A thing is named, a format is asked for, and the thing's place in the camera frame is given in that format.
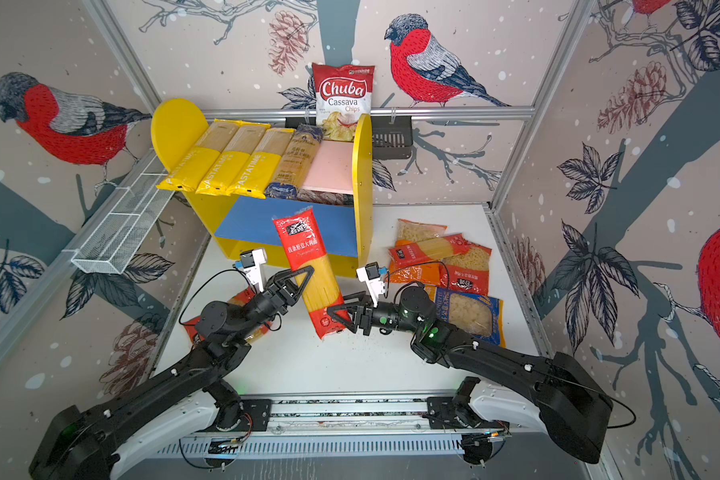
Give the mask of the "red spaghetti bag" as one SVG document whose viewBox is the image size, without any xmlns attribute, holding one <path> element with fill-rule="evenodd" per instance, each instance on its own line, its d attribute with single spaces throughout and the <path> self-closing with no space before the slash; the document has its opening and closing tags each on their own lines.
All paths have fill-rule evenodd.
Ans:
<svg viewBox="0 0 720 480">
<path fill-rule="evenodd" d="M 302 300 L 319 339 L 345 328 L 333 321 L 327 308 L 343 296 L 331 266 L 312 208 L 273 220 L 291 270 L 311 266 L 314 274 Z"/>
<path fill-rule="evenodd" d="M 453 234 L 396 246 L 390 248 L 388 254 L 399 268 L 403 268 L 462 255 L 469 249 L 461 234 Z"/>
</svg>

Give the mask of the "yellow Pastatime spaghetti bag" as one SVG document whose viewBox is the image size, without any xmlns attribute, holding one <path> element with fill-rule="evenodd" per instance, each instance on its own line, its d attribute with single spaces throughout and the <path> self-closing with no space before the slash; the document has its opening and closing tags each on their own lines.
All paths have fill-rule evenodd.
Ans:
<svg viewBox="0 0 720 480">
<path fill-rule="evenodd" d="M 156 188 L 166 191 L 194 192 L 224 147 L 234 137 L 237 121 L 214 121 L 187 151 L 184 157 Z"/>
<path fill-rule="evenodd" d="M 224 191 L 226 195 L 242 195 L 265 199 L 270 183 L 295 130 L 292 128 L 268 129 L 241 171 Z"/>
<path fill-rule="evenodd" d="M 234 135 L 223 148 L 195 192 L 205 195 L 230 195 L 232 183 L 250 159 L 270 124 L 235 120 Z"/>
</svg>

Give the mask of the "blue spaghetti bag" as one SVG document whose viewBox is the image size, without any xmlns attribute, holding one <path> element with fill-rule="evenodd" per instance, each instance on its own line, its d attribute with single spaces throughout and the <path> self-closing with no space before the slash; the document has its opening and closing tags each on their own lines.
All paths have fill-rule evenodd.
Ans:
<svg viewBox="0 0 720 480">
<path fill-rule="evenodd" d="M 322 128 L 316 125 L 301 124 L 297 127 L 265 189 L 266 197 L 290 200 L 297 198 L 323 135 Z"/>
</svg>

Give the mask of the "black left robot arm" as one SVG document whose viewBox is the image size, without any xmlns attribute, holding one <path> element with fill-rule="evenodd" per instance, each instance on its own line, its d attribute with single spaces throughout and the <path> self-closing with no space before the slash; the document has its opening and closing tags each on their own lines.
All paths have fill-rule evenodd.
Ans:
<svg viewBox="0 0 720 480">
<path fill-rule="evenodd" d="M 202 340 L 165 371 L 86 411 L 58 413 L 28 471 L 34 479 L 116 479 L 154 451 L 207 428 L 255 426 L 226 376 L 251 350 L 247 338 L 302 297 L 311 266 L 280 271 L 243 305 L 208 303 L 195 325 Z"/>
</svg>

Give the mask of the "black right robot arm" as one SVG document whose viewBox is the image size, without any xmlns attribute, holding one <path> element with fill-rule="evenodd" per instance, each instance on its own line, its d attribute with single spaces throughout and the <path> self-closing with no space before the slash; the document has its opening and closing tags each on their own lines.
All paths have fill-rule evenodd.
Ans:
<svg viewBox="0 0 720 480">
<path fill-rule="evenodd" d="M 395 302 L 358 292 L 328 307 L 327 314 L 366 336 L 374 328 L 410 332 L 411 350 L 426 363 L 471 372 L 514 391 L 539 410 L 558 447 L 580 461 L 600 461 L 613 401 L 574 357 L 533 356 L 480 340 L 439 318 L 422 286 L 405 287 Z"/>
</svg>

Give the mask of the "yellow pink blue shelf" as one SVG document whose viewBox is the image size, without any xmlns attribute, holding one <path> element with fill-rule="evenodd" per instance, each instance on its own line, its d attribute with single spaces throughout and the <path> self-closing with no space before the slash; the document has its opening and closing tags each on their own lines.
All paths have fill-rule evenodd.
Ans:
<svg viewBox="0 0 720 480">
<path fill-rule="evenodd" d="M 191 101 L 172 99 L 161 103 L 152 116 L 151 139 L 167 171 L 174 170 L 209 127 L 203 112 Z M 368 262 L 373 237 L 372 121 L 360 118 L 352 150 L 352 207 L 247 196 L 212 196 L 187 192 L 185 198 L 230 260 L 262 248 L 268 263 L 286 267 L 288 261 L 274 228 L 275 218 L 312 208 L 333 271 L 353 277 Z"/>
</svg>

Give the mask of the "red short pasta bag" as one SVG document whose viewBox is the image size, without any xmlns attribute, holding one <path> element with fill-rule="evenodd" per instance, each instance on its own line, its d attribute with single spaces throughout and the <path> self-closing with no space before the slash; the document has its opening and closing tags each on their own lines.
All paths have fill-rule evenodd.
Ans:
<svg viewBox="0 0 720 480">
<path fill-rule="evenodd" d="M 490 248 L 469 243 L 465 253 L 443 260 L 439 267 L 439 286 L 454 292 L 487 296 L 491 254 Z"/>
</svg>

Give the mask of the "blue orange pasta bag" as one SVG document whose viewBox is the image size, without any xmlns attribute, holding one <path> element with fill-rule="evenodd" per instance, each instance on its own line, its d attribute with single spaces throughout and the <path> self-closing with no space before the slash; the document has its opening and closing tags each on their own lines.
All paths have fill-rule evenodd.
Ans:
<svg viewBox="0 0 720 480">
<path fill-rule="evenodd" d="M 491 344 L 504 347 L 503 301 L 494 297 L 459 293 L 434 286 L 425 292 L 434 301 L 436 315 Z"/>
</svg>

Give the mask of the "orange macaroni bag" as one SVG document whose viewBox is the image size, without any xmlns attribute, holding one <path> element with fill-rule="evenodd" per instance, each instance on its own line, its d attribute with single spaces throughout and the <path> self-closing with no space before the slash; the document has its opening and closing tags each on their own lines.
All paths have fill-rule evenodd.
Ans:
<svg viewBox="0 0 720 480">
<path fill-rule="evenodd" d="M 447 227 L 445 225 L 428 224 L 399 219 L 397 221 L 397 237 L 395 246 L 416 243 L 431 238 L 438 238 L 445 235 Z M 389 281 L 396 284 L 405 284 L 410 281 L 420 281 L 425 285 L 438 285 L 440 279 L 439 266 L 434 263 L 411 266 L 400 269 L 395 260 L 390 261 Z"/>
</svg>

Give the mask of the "red macaroni bag left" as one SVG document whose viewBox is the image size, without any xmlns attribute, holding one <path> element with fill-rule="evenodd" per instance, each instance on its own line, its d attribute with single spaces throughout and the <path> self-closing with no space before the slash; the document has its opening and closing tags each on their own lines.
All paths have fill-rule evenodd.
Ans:
<svg viewBox="0 0 720 480">
<path fill-rule="evenodd" d="M 263 297 L 248 287 L 230 301 L 211 301 L 196 317 L 182 326 L 194 344 L 208 341 L 224 346 L 252 344 L 268 331 L 274 316 L 266 315 L 259 305 Z"/>
</svg>

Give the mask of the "Chuba cassava chips bag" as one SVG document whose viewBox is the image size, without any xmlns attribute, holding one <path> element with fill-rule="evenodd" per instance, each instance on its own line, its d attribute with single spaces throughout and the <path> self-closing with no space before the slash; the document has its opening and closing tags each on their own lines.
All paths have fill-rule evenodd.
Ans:
<svg viewBox="0 0 720 480">
<path fill-rule="evenodd" d="M 312 64 L 316 125 L 323 138 L 353 141 L 360 117 L 372 109 L 374 66 Z"/>
</svg>

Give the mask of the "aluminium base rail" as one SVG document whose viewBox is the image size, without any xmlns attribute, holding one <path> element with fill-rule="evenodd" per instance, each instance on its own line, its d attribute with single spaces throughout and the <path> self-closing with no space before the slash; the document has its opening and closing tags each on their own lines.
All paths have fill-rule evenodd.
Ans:
<svg viewBox="0 0 720 480">
<path fill-rule="evenodd" d="M 117 451 L 118 478 L 147 459 L 186 458 L 219 468 L 234 460 L 403 455 L 464 455 L 486 461 L 506 440 L 550 435 L 540 410 L 513 392 L 479 386 L 469 401 L 442 392 L 368 396 L 247 398 L 247 414 L 232 430 L 203 422 L 206 401 L 187 400 Z"/>
</svg>

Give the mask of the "black wall basket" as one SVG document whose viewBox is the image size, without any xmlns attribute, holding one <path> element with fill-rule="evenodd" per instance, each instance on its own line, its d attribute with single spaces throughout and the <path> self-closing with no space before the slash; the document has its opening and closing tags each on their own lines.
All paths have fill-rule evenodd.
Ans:
<svg viewBox="0 0 720 480">
<path fill-rule="evenodd" d="M 375 160 L 410 159 L 413 153 L 411 118 L 403 116 L 373 117 L 372 140 Z"/>
</svg>

